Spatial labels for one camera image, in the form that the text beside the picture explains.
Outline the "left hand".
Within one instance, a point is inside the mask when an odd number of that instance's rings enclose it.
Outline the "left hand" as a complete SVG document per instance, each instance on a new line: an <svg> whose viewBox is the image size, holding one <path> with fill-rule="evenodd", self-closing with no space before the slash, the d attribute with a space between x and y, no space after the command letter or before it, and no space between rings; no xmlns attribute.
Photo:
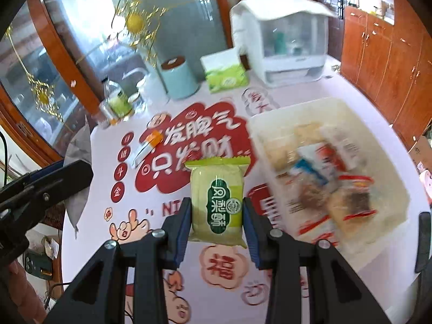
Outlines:
<svg viewBox="0 0 432 324"><path fill-rule="evenodd" d="M26 278L22 265L14 260L8 265L8 290L19 314L29 323L43 323L47 313L44 304Z"/></svg>

